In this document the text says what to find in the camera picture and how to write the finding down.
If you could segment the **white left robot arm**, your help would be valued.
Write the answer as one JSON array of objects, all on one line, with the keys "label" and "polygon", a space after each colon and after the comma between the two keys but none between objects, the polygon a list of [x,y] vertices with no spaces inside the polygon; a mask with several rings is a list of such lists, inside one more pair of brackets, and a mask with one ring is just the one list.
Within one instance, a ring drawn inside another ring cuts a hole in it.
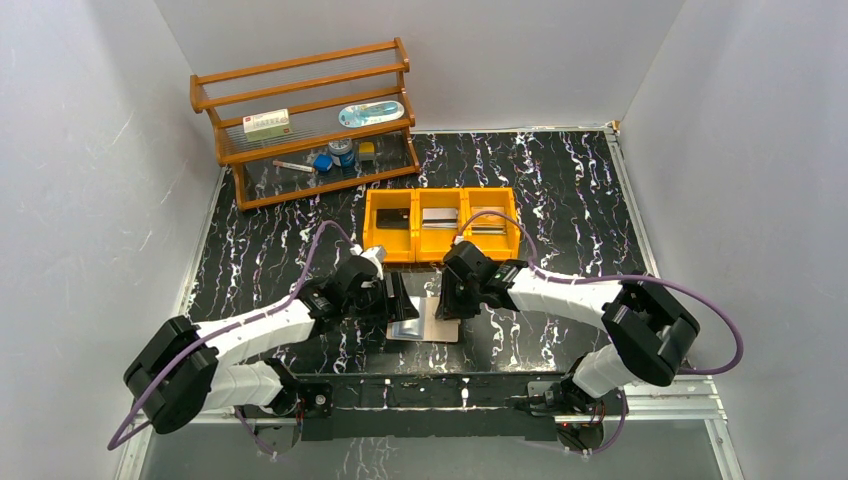
[{"label": "white left robot arm", "polygon": [[418,320],[424,301],[387,273],[381,247],[353,254],[332,274],[302,279],[276,303],[217,321],[167,320],[124,374],[124,383],[158,434],[173,433],[199,413],[255,406],[289,416],[310,402],[308,385],[278,359],[257,357],[336,329],[344,320]]}]

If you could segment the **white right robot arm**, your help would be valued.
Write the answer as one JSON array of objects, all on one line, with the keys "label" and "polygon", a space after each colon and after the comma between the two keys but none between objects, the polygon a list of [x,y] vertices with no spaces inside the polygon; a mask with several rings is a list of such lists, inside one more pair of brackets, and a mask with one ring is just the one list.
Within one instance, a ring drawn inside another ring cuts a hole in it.
[{"label": "white right robot arm", "polygon": [[651,276],[556,277],[526,261],[495,261],[469,241],[454,245],[443,264],[440,319],[469,319],[489,307],[576,320],[608,335],[608,345],[580,357],[561,381],[529,389],[522,407],[535,416],[590,413],[610,391],[634,381],[670,385],[700,332],[691,313]]}]

